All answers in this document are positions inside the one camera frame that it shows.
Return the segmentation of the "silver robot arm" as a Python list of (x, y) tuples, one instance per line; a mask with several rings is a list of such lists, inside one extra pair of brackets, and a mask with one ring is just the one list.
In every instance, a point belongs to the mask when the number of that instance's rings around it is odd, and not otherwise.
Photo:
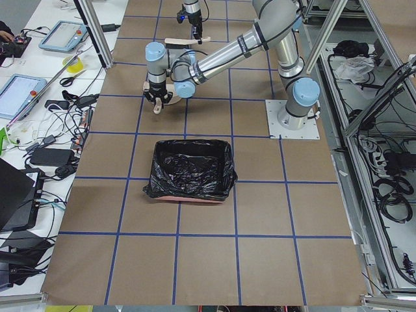
[(192, 25), (192, 35), (198, 44), (202, 44), (203, 20), (198, 0), (184, 0), (181, 10), (177, 13), (176, 20), (182, 24), (185, 19)]
[(303, 8), (299, 1), (252, 1), (256, 19), (236, 39), (210, 54), (198, 58), (192, 44), (204, 41), (202, 13), (198, 1), (185, 1), (178, 13), (179, 21), (188, 17), (194, 40), (150, 42), (145, 48), (147, 79), (144, 97), (158, 114), (180, 99), (191, 98), (199, 85), (261, 52), (273, 50), (278, 60), (278, 74), (287, 95), (279, 109), (279, 124), (291, 131), (303, 128), (312, 106), (318, 101), (320, 87), (308, 77), (300, 56), (294, 26)]

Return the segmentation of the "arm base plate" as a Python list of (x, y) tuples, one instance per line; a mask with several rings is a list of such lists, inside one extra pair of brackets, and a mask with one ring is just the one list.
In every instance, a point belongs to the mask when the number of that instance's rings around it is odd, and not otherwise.
[(286, 103), (286, 100), (265, 101), (269, 137), (282, 140), (319, 140), (313, 109), (309, 110), (307, 116), (294, 117), (286, 111)]

